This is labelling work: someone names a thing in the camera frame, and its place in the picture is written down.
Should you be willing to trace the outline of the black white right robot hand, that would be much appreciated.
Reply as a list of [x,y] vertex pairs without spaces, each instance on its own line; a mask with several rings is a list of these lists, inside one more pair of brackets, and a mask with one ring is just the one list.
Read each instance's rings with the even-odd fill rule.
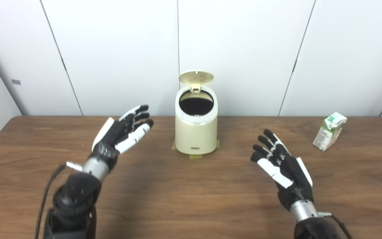
[[313,181],[301,158],[292,156],[283,142],[269,129],[258,136],[263,145],[253,145],[252,162],[274,181],[278,199],[286,210],[300,200],[314,202]]

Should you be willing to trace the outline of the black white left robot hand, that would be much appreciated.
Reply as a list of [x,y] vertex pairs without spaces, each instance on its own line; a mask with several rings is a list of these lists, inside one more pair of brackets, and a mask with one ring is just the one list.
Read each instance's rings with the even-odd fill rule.
[[153,127],[148,110],[149,105],[139,105],[119,119],[108,118],[94,139],[90,159],[103,162],[111,172],[118,156],[135,146]]

